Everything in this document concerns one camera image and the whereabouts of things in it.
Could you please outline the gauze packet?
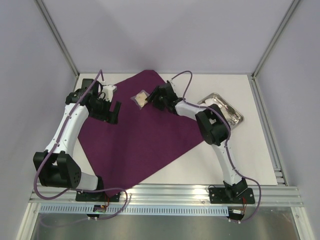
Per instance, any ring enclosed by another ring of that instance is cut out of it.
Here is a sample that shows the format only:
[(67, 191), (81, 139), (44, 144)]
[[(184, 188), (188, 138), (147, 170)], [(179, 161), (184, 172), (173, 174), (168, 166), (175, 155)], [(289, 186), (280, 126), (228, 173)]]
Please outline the gauze packet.
[(149, 93), (147, 93), (146, 91), (142, 90), (140, 91), (138, 94), (136, 94), (135, 96), (131, 97), (130, 99), (132, 101), (135, 102), (135, 104), (142, 109), (147, 103), (148, 100), (147, 98), (150, 96)]
[(223, 108), (221, 111), (228, 122), (236, 121), (238, 119), (236, 112), (232, 109)]

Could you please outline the purple cloth mat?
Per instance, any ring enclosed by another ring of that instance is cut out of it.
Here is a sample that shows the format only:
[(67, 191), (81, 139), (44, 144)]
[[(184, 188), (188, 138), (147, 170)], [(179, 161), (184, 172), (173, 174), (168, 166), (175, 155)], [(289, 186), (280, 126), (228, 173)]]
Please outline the purple cloth mat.
[(133, 101), (140, 91), (151, 93), (163, 83), (154, 70), (119, 82), (113, 97), (121, 103), (118, 123), (89, 117), (80, 130), (79, 143), (109, 197), (139, 184), (203, 141), (195, 120), (151, 104), (139, 108)]

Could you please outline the steel instrument tray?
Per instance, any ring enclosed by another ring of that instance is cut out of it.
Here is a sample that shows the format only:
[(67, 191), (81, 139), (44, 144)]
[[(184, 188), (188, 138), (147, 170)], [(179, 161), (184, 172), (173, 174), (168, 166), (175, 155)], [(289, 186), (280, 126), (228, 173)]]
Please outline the steel instrument tray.
[(236, 110), (230, 103), (228, 103), (221, 95), (216, 92), (207, 95), (197, 104), (203, 106), (216, 104), (220, 108), (223, 116), (230, 125), (231, 130), (234, 130), (236, 127), (238, 127), (245, 119), (238, 110)]

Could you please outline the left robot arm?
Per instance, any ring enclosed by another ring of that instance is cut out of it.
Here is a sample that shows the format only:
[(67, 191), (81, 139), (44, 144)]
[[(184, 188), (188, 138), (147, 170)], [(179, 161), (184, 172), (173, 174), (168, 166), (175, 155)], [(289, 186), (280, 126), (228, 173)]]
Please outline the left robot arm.
[(98, 176), (81, 170), (74, 159), (74, 148), (87, 118), (117, 124), (121, 103), (117, 101), (110, 110), (116, 90), (115, 85), (102, 85), (86, 78), (81, 88), (66, 97), (63, 117), (53, 139), (44, 151), (34, 154), (37, 182), (45, 187), (85, 190), (95, 201), (104, 197), (105, 188), (99, 184)]

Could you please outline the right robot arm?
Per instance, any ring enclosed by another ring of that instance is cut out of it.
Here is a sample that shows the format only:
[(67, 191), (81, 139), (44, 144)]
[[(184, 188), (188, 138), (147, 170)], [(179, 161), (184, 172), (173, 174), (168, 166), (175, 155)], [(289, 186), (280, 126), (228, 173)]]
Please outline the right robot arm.
[(188, 102), (184, 97), (177, 96), (169, 82), (157, 86), (145, 100), (161, 111), (166, 109), (172, 114), (197, 122), (203, 140), (213, 148), (217, 156), (227, 200), (232, 203), (238, 202), (244, 196), (248, 185), (232, 161), (233, 154), (228, 146), (231, 127), (219, 106)]

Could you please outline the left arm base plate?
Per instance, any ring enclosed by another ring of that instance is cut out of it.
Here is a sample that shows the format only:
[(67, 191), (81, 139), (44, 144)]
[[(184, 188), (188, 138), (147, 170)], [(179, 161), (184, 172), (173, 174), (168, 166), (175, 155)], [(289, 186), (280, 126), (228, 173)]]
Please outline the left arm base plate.
[(107, 202), (118, 203), (120, 201), (121, 192), (125, 189), (120, 187), (112, 187), (96, 190), (76, 189), (75, 200), (77, 202)]

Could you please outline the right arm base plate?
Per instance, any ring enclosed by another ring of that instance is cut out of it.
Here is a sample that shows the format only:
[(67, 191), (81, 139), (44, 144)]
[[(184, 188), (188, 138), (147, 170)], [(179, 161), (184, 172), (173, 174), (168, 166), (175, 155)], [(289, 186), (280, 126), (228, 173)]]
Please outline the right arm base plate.
[(232, 197), (229, 197), (224, 187), (209, 186), (208, 196), (211, 204), (253, 205), (256, 203), (255, 196), (251, 188), (247, 188), (241, 192), (236, 192)]

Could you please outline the left aluminium frame post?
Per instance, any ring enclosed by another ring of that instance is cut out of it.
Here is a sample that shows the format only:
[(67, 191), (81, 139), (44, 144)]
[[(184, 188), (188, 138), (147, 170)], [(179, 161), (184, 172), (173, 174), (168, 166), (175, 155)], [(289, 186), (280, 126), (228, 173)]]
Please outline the left aluminium frame post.
[(72, 56), (71, 56), (70, 52), (68, 51), (67, 46), (64, 43), (62, 36), (59, 33), (59, 30), (58, 30), (56, 24), (54, 23), (54, 20), (50, 14), (45, 2), (43, 0), (34, 0), (34, 3), (36, 4), (39, 12), (41, 13), (43, 19), (45, 20), (51, 34), (53, 35), (59, 49), (62, 52), (62, 55), (64, 56), (64, 58), (68, 64), (68, 66), (72, 70), (75, 77), (78, 79), (80, 72), (74, 63)]

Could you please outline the aluminium frame post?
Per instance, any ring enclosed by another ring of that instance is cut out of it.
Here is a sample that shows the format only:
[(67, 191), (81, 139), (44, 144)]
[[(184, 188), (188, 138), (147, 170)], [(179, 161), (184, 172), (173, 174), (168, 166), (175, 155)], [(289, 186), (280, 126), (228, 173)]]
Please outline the aluminium frame post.
[(292, 0), (288, 9), (286, 10), (283, 18), (281, 19), (277, 29), (275, 30), (274, 34), (272, 35), (271, 40), (269, 41), (265, 51), (263, 52), (260, 60), (258, 61), (254, 71), (251, 74), (253, 80), (255, 80), (259, 73), (261, 72), (262, 68), (264, 67), (267, 59), (271, 55), (273, 49), (277, 45), (278, 41), (280, 40), (282, 34), (284, 33), (287, 25), (289, 24), (290, 20), (292, 19), (293, 15), (295, 14), (296, 10), (298, 9), (299, 5), (301, 4), (302, 0)]
[(62, 55), (64, 56), (64, 58), (68, 64), (68, 66), (72, 70), (75, 77), (78, 79), (80, 72), (74, 63), (72, 56), (71, 56), (70, 52), (68, 51), (67, 46), (64, 43), (62, 36), (59, 33), (59, 30), (58, 30), (56, 24), (54, 23), (54, 20), (50, 14), (45, 2), (43, 0), (34, 0), (34, 3), (36, 4), (39, 12), (41, 13), (43, 19), (45, 20), (51, 34), (53, 35), (59, 49), (62, 52)]

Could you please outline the aluminium front rail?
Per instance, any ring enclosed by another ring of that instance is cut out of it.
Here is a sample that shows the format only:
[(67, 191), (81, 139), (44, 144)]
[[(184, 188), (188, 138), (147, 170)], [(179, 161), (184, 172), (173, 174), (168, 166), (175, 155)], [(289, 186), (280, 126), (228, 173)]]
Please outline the aluminium front rail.
[[(38, 184), (39, 192), (47, 197), (57, 195), (62, 188), (44, 187)], [(138, 184), (126, 190), (131, 205), (162, 206), (210, 206), (207, 185), (201, 184)], [(32, 191), (29, 203), (76, 203), (76, 192), (69, 190), (53, 200), (43, 200)], [(295, 186), (261, 187), (261, 207), (303, 207), (304, 203)]]

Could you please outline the aluminium rail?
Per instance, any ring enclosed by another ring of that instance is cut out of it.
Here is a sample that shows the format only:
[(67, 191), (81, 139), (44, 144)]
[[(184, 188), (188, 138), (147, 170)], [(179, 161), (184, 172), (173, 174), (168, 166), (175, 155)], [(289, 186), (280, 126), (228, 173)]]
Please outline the aluminium rail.
[[(62, 188), (44, 187), (38, 184), (39, 192), (47, 197), (57, 195)], [(126, 190), (131, 205), (162, 206), (210, 206), (207, 185), (201, 184), (138, 184)], [(43, 200), (32, 191), (29, 203), (76, 203), (76, 192), (69, 190), (53, 200)], [(304, 203), (295, 186), (261, 187), (261, 207), (303, 207)]]
[(262, 127), (265, 142), (268, 148), (268, 153), (274, 169), (277, 184), (279, 186), (288, 186), (287, 179), (285, 177), (285, 171), (282, 166), (281, 157), (276, 146), (276, 141), (272, 133), (270, 121), (268, 120), (267, 112), (263, 103), (262, 96), (260, 94), (256, 79), (248, 75), (248, 81), (255, 102), (255, 106), (259, 115), (260, 124)]

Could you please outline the right side aluminium rail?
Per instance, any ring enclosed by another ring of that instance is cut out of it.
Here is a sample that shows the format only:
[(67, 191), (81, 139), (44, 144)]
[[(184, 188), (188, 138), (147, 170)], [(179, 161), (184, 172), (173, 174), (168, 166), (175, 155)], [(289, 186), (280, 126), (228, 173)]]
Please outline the right side aluminium rail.
[(260, 94), (256, 79), (248, 75), (248, 81), (255, 102), (255, 106), (259, 115), (260, 124), (262, 127), (265, 142), (268, 148), (268, 153), (274, 169), (277, 184), (279, 186), (288, 186), (287, 179), (285, 177), (285, 171), (282, 166), (281, 157), (276, 146), (276, 141), (272, 133), (270, 121), (268, 120), (267, 112), (263, 103), (262, 96)]

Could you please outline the right aluminium frame post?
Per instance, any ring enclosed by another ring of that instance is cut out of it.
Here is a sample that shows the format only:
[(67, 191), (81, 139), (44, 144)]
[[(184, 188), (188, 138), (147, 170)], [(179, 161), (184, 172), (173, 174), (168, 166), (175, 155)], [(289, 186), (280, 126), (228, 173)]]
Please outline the right aluminium frame post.
[(281, 19), (277, 29), (275, 30), (274, 34), (272, 35), (271, 40), (269, 41), (265, 51), (263, 52), (260, 60), (258, 61), (254, 71), (251, 74), (253, 80), (255, 80), (259, 73), (261, 72), (262, 68), (264, 67), (267, 59), (271, 55), (273, 49), (277, 45), (278, 41), (280, 40), (282, 34), (284, 33), (287, 25), (289, 24), (290, 20), (292, 19), (293, 15), (295, 14), (296, 10), (298, 9), (299, 5), (301, 4), (302, 0), (292, 0), (288, 9), (286, 10), (283, 18)]

